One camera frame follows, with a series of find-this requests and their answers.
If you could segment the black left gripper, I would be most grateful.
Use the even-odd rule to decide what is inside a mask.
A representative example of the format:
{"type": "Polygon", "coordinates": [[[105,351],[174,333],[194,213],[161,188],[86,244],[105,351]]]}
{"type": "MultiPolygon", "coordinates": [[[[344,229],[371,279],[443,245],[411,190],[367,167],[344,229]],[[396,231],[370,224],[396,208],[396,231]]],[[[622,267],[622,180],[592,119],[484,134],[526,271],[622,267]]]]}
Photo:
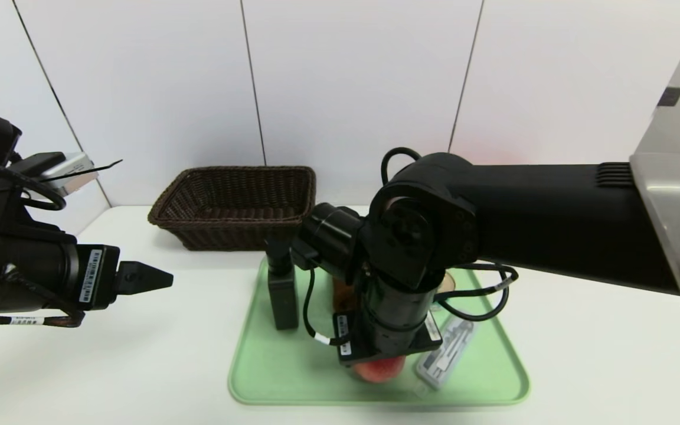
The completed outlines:
{"type": "Polygon", "coordinates": [[[172,287],[171,273],[139,261],[119,263],[119,253],[114,246],[78,244],[69,234],[0,237],[0,312],[58,309],[59,302],[101,310],[116,294],[172,287]]]}

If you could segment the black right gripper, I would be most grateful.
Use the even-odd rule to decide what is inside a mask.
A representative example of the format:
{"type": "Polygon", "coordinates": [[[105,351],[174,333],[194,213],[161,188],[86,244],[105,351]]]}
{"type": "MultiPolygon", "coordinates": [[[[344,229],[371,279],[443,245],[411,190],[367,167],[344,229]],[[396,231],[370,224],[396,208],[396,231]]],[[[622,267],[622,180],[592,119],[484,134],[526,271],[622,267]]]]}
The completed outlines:
{"type": "Polygon", "coordinates": [[[356,365],[438,349],[443,337],[431,306],[442,281],[442,271],[427,273],[411,289],[383,274],[361,274],[354,308],[333,315],[335,336],[345,341],[338,361],[356,365]]]}

